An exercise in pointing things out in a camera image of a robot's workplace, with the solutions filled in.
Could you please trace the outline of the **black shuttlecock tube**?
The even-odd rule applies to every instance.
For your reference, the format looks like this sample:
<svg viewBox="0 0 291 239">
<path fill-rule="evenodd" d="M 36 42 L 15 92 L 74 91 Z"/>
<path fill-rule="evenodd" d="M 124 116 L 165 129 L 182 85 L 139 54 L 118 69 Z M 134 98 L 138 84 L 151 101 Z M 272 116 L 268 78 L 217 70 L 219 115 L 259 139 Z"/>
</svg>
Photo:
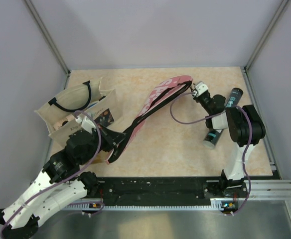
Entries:
<svg viewBox="0 0 291 239">
<path fill-rule="evenodd" d="M 228 99 L 226 100 L 225 107 L 233 107 L 238 104 L 243 95 L 243 90 L 240 88 L 233 88 L 230 92 Z M 221 115 L 212 118 L 212 128 L 207 133 L 203 140 L 203 145 L 209 149 L 214 149 L 217 142 L 219 141 L 222 132 L 228 127 L 226 112 L 224 111 Z"/>
</svg>

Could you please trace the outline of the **pink racket cover bag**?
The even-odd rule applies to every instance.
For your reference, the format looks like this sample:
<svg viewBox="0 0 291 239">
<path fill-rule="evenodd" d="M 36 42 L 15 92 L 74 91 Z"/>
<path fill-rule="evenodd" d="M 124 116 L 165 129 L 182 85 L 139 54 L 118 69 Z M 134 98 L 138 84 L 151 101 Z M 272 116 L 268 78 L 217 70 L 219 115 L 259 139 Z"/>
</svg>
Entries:
<svg viewBox="0 0 291 239">
<path fill-rule="evenodd" d="M 123 133 L 125 138 L 109 154 L 107 164 L 115 162 L 133 141 L 136 134 L 145 124 L 145 120 L 159 109 L 172 102 L 192 85 L 193 78 L 189 75 L 180 75 L 169 78 L 157 85 L 145 101 L 141 111 Z"/>
</svg>

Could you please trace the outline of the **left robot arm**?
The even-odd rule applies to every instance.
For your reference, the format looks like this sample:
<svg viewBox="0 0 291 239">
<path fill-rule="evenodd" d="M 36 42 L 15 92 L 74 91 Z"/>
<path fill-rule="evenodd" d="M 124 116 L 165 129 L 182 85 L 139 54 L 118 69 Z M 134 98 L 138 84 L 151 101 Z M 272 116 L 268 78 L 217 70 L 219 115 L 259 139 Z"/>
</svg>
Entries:
<svg viewBox="0 0 291 239">
<path fill-rule="evenodd" d="M 116 149 L 125 133 L 100 126 L 70 135 L 66 146 L 50 157 L 37 178 L 9 207 L 0 209 L 3 239 L 29 239 L 53 215 L 85 197 L 95 197 L 99 181 L 93 172 L 80 172 L 100 151 Z"/>
</svg>

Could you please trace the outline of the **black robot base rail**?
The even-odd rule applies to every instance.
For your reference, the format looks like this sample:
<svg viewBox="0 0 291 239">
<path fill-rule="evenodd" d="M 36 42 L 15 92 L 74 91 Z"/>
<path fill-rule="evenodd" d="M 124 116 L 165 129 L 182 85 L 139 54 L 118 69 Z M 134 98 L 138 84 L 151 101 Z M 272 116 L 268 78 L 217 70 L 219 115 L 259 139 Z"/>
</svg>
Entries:
<svg viewBox="0 0 291 239">
<path fill-rule="evenodd" d="M 219 187 L 219 177 L 100 177 L 97 192 L 106 206 L 207 206 L 212 198 L 239 199 L 245 185 Z"/>
</svg>

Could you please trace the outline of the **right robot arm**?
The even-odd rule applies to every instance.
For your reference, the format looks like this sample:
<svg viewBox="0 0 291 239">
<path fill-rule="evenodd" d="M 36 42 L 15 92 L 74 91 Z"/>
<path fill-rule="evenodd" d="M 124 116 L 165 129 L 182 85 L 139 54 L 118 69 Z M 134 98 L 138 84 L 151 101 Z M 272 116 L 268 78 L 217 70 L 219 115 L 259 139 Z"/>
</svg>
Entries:
<svg viewBox="0 0 291 239">
<path fill-rule="evenodd" d="M 216 182 L 206 182 L 204 193 L 213 197 L 235 197 L 246 195 L 245 179 L 249 176 L 246 163 L 255 146 L 266 135 L 265 125 L 253 105 L 238 106 L 243 90 L 233 88 L 228 98 L 222 95 L 210 96 L 208 88 L 203 85 L 193 90 L 193 99 L 207 111 L 206 126 L 209 134 L 205 144 L 214 146 L 227 129 L 234 148 L 230 161 L 222 170 Z"/>
</svg>

